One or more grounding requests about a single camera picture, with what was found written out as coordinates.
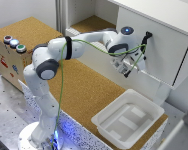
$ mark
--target plastic bin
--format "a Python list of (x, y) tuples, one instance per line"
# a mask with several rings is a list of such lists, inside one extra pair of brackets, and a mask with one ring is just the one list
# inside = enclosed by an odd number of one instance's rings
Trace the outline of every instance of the plastic bin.
[(163, 115), (164, 109), (127, 90), (92, 118), (99, 133), (120, 149), (130, 149)]

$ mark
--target cabinet door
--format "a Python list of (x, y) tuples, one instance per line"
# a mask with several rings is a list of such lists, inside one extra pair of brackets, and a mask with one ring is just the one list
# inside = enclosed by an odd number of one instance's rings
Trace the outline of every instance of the cabinet door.
[(139, 44), (146, 31), (153, 34), (146, 49), (146, 72), (173, 86), (188, 49), (188, 36), (135, 12), (120, 8), (117, 30), (124, 26), (134, 28)]

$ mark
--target cardboard box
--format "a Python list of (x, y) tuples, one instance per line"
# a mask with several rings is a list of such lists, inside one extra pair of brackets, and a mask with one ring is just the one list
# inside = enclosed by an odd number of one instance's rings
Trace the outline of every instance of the cardboard box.
[[(4, 44), (4, 36), (10, 35), (27, 48), (27, 52), (19, 54), (9, 45)], [(18, 79), (24, 81), (23, 70), (31, 63), (32, 50), (38, 44), (47, 43), (62, 34), (39, 20), (30, 17), (0, 29), (0, 73), (16, 86), (21, 86)]]

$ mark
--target cable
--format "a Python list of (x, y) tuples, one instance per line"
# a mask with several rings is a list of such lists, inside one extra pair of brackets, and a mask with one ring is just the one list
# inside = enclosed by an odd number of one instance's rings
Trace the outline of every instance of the cable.
[[(146, 45), (143, 44), (143, 45), (139, 45), (139, 46), (137, 46), (137, 47), (135, 47), (135, 48), (133, 48), (133, 49), (130, 49), (130, 50), (126, 51), (126, 52), (122, 52), (122, 53), (108, 53), (108, 52), (103, 51), (102, 49), (96, 47), (95, 45), (93, 45), (93, 44), (91, 44), (91, 43), (89, 43), (89, 42), (87, 42), (87, 41), (79, 40), (79, 39), (74, 39), (74, 40), (72, 40), (72, 41), (81, 41), (81, 42), (84, 42), (84, 43), (86, 43), (86, 44), (88, 44), (88, 45), (91, 45), (92, 47), (96, 48), (97, 50), (101, 51), (102, 53), (109, 54), (109, 55), (122, 55), (122, 54), (127, 54), (127, 53), (129, 53), (129, 52), (131, 52), (131, 51), (133, 51), (133, 50), (135, 50), (135, 49), (140, 48), (140, 47), (145, 47), (145, 48), (144, 48), (144, 51), (145, 51), (145, 49), (146, 49)], [(62, 99), (62, 96), (63, 96), (63, 81), (64, 81), (64, 76), (63, 76), (63, 51), (64, 51), (64, 49), (65, 49), (65, 47), (66, 47), (66, 44), (67, 44), (67, 43), (64, 44), (64, 46), (63, 46), (63, 48), (62, 48), (62, 50), (61, 50), (61, 51), (62, 51), (62, 52), (61, 52), (62, 85), (61, 85), (61, 94), (60, 94), (60, 99), (59, 99), (58, 116), (57, 116), (56, 125), (55, 125), (55, 128), (54, 128), (54, 135), (55, 135), (55, 131), (56, 131), (57, 126), (58, 126), (58, 121), (59, 121), (60, 111), (61, 111), (61, 99)], [(141, 55), (139, 56), (139, 58), (137, 59), (137, 61), (134, 63), (134, 65), (133, 65), (131, 71), (134, 69), (134, 67), (135, 67), (136, 64), (138, 63), (138, 61), (139, 61), (139, 59), (141, 58), (142, 54), (143, 54), (143, 53), (141, 53)], [(52, 140), (52, 142), (51, 142), (51, 148), (52, 148), (52, 150), (53, 150), (54, 135), (53, 135), (53, 140)]]

